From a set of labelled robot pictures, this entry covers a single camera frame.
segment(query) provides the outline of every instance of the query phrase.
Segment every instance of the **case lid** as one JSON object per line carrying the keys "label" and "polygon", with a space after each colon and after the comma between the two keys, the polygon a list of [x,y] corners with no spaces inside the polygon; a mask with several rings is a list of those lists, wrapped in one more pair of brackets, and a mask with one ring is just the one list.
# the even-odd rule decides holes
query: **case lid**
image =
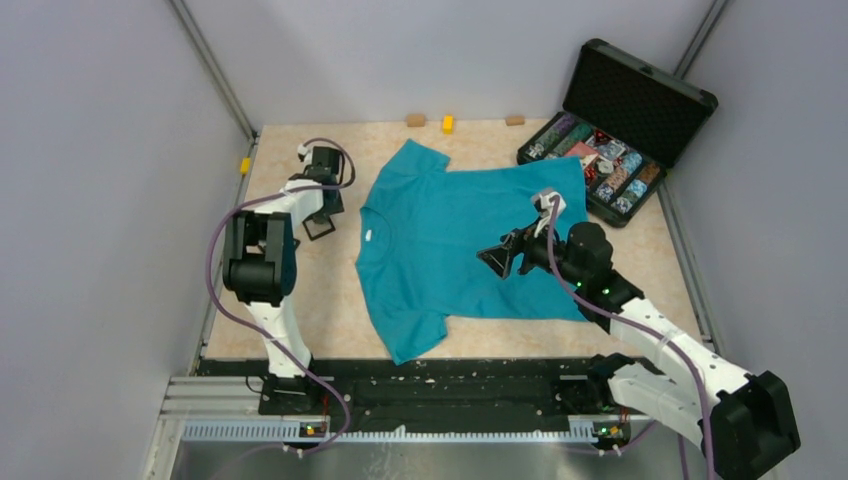
{"label": "case lid", "polygon": [[580,50],[562,106],[670,168],[718,107],[718,100],[593,39]]}

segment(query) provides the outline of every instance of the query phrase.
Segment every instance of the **wooden block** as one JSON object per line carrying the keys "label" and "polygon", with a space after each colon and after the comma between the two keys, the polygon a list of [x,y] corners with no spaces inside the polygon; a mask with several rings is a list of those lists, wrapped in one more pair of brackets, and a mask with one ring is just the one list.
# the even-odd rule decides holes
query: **wooden block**
{"label": "wooden block", "polygon": [[445,118],[442,120],[442,132],[445,135],[453,133],[453,115],[445,115]]}
{"label": "wooden block", "polygon": [[427,117],[425,117],[423,113],[410,113],[406,116],[407,127],[423,127],[426,123]]}
{"label": "wooden block", "polygon": [[516,125],[524,125],[524,115],[510,115],[504,119],[506,121],[507,127],[514,127]]}

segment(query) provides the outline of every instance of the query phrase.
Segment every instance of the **t-shirt sleeve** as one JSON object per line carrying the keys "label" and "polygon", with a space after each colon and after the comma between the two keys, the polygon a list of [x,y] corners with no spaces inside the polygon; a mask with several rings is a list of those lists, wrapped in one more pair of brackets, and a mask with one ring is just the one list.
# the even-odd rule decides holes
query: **t-shirt sleeve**
{"label": "t-shirt sleeve", "polygon": [[369,308],[369,314],[397,365],[428,352],[448,334],[445,315],[438,312]]}
{"label": "t-shirt sleeve", "polygon": [[383,168],[383,172],[412,176],[432,172],[443,172],[450,158],[414,140],[407,140]]}

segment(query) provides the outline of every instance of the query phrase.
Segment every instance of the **gray wall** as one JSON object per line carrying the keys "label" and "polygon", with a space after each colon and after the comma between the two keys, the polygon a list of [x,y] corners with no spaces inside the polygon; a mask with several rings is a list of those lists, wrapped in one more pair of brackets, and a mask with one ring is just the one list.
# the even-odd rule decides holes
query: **gray wall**
{"label": "gray wall", "polygon": [[602,37],[673,68],[705,0],[188,0],[256,125],[550,116]]}
{"label": "gray wall", "polygon": [[140,474],[245,152],[165,2],[0,2],[0,478]]}
{"label": "gray wall", "polygon": [[727,355],[789,385],[794,478],[844,478],[848,3],[737,1],[690,73],[721,107],[670,179]]}

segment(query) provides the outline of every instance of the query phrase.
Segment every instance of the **floor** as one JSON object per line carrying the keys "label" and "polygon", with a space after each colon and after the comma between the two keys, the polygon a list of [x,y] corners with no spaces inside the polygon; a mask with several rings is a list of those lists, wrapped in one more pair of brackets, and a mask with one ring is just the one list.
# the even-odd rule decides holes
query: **floor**
{"label": "floor", "polygon": [[[346,211],[334,218],[338,231],[298,248],[298,279],[291,299],[306,345],[318,358],[389,358],[365,309],[354,262],[359,253],[359,208],[381,167],[408,139],[451,157],[448,170],[515,165],[517,149],[546,120],[507,127],[503,120],[458,121],[445,135],[437,122],[422,128],[404,123],[267,126],[252,167],[247,199],[277,192],[302,170],[296,148],[312,137],[342,144],[356,163],[356,183],[343,194]],[[615,268],[641,288],[665,315],[690,335],[698,326],[669,236],[654,195],[623,229],[605,227],[615,253]],[[306,240],[298,229],[295,236]],[[243,318],[247,312],[230,292],[222,301]],[[569,357],[640,352],[611,339],[593,324],[568,320],[493,320],[448,317],[448,337],[423,358]],[[220,314],[215,319],[206,358],[265,357],[259,336]]]}

